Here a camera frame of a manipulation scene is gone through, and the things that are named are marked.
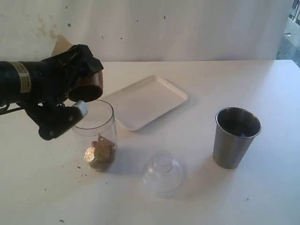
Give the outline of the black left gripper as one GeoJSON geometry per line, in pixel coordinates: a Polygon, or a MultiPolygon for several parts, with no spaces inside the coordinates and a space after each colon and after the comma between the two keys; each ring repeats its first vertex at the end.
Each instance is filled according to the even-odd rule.
{"type": "Polygon", "coordinates": [[[77,80],[104,69],[87,45],[73,45],[67,57],[67,62],[49,58],[25,63],[32,83],[23,109],[39,126],[41,138],[47,141],[61,136],[82,119],[81,107],[64,105],[77,80]]]}

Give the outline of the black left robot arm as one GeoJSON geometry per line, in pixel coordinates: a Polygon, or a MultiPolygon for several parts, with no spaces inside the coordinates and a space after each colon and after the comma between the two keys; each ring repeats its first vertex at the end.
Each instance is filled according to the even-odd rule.
{"type": "Polygon", "coordinates": [[[44,140],[74,127],[87,114],[87,103],[103,94],[103,71],[87,45],[42,61],[1,61],[0,113],[24,110],[44,140]]]}

